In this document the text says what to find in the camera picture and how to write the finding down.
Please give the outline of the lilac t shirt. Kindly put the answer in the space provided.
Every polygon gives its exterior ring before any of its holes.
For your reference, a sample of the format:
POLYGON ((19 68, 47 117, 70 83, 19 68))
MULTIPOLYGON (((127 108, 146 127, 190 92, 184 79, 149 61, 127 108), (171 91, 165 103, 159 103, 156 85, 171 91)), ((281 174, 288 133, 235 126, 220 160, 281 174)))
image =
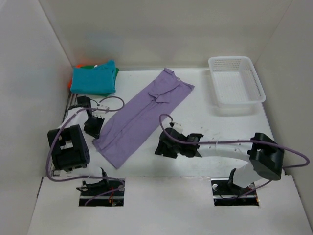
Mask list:
POLYGON ((193 91, 194 85, 164 68, 102 127, 93 141, 96 150, 119 169, 158 128, 159 116, 170 114, 193 91))

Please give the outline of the teal t shirt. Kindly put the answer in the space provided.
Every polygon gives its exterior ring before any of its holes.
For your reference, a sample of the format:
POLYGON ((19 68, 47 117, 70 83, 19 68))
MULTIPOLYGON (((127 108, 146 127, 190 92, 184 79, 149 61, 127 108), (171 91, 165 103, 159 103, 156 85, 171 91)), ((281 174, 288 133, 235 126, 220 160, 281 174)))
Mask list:
POLYGON ((113 94, 116 92, 116 73, 114 60, 92 68, 75 67, 70 91, 73 94, 113 94))

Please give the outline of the green t shirt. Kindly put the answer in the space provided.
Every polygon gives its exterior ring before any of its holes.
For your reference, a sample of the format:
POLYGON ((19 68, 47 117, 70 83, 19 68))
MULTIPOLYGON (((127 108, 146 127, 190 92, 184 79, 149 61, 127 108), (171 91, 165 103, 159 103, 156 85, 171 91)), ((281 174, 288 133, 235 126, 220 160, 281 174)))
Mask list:
MULTIPOLYGON (((93 69, 94 67, 97 67, 97 65, 81 65, 81 68, 84 68, 84 69, 93 69)), ((116 68, 114 81, 116 81, 116 77, 117 77, 118 73, 119 73, 119 68, 116 68)), ((113 94, 113 92, 105 93, 105 94, 96 94, 96 95, 107 97, 110 94, 113 94)))

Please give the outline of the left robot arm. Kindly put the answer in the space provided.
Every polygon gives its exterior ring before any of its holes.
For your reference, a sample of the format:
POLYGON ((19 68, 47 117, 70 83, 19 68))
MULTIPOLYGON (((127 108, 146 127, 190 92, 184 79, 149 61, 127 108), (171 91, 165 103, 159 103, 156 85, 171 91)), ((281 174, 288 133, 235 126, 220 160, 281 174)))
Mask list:
POLYGON ((90 153, 84 134, 98 139, 104 120, 92 113, 91 100, 87 96, 77 99, 77 104, 69 107, 63 124, 48 131, 47 137, 54 169, 72 172, 74 169, 87 168, 90 153))

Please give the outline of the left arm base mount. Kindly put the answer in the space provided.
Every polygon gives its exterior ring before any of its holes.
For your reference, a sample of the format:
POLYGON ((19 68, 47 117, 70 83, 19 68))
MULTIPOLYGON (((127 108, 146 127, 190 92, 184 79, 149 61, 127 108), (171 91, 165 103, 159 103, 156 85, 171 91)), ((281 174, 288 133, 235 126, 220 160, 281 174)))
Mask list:
POLYGON ((80 193, 80 207, 122 207, 124 206, 124 185, 119 180, 82 181, 76 188, 80 193))

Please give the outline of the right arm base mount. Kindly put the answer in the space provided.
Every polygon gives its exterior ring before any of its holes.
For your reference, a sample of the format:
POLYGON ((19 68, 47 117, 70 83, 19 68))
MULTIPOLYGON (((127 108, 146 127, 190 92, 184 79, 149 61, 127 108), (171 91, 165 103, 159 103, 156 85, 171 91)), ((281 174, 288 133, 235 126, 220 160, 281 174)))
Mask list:
POLYGON ((211 179, 213 203, 215 206, 259 206, 259 200, 252 183, 241 188, 229 182, 228 178, 211 179))

